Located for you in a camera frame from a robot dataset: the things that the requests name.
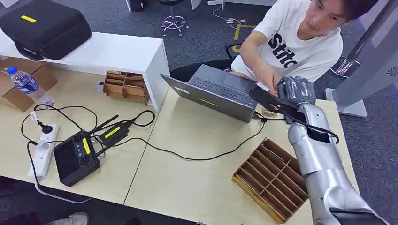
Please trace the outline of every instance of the robotic arm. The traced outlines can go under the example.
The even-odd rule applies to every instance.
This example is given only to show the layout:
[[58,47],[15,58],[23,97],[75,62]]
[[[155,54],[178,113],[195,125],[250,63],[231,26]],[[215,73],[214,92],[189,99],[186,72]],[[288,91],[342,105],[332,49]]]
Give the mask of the robotic arm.
[[284,77],[278,96],[262,84],[250,96],[265,108],[295,119],[288,138],[306,181],[314,225],[388,225],[355,191],[344,171],[336,138],[319,130],[330,130],[323,110],[314,105],[313,84],[306,79]]

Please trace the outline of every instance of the wooden compartment tray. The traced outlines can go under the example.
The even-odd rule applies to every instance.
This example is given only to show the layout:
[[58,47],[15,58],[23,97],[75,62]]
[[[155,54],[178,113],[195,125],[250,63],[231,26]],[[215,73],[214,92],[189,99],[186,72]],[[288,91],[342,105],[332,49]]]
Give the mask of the wooden compartment tray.
[[277,224],[285,223],[308,199],[297,160],[265,139],[232,176]]
[[104,93],[112,98],[122,98],[145,104],[149,100],[148,90],[140,74],[108,71],[104,82]]

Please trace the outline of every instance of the chair base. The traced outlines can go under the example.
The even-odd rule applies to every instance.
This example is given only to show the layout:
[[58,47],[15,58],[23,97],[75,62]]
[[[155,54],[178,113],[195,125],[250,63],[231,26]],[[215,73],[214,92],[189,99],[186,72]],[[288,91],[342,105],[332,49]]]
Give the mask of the chair base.
[[183,34],[181,33],[181,28],[185,26],[189,28],[187,21],[181,16],[168,16],[163,22],[162,27],[163,29],[163,36],[166,36],[167,30],[178,30],[179,36],[182,37]]

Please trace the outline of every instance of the stool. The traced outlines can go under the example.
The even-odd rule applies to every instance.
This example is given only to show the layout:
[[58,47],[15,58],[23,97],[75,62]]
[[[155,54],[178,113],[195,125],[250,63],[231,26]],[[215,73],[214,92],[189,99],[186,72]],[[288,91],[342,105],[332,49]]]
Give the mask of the stool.
[[162,5],[165,6],[170,6],[170,16],[166,17],[166,19],[162,22],[162,27],[164,28],[163,30],[163,36],[166,36],[166,30],[175,30],[177,29],[180,34],[179,36],[182,37],[183,34],[181,33],[181,28],[185,26],[186,28],[189,28],[187,21],[181,17],[175,15],[174,12],[174,5],[179,4],[183,2],[184,0],[159,0]]

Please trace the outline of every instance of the gray laptop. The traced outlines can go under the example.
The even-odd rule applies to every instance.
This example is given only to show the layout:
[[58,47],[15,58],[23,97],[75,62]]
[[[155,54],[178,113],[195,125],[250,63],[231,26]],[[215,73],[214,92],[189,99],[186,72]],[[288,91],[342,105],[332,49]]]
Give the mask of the gray laptop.
[[201,65],[189,82],[161,74],[178,95],[249,122],[257,102],[249,96],[255,81]]

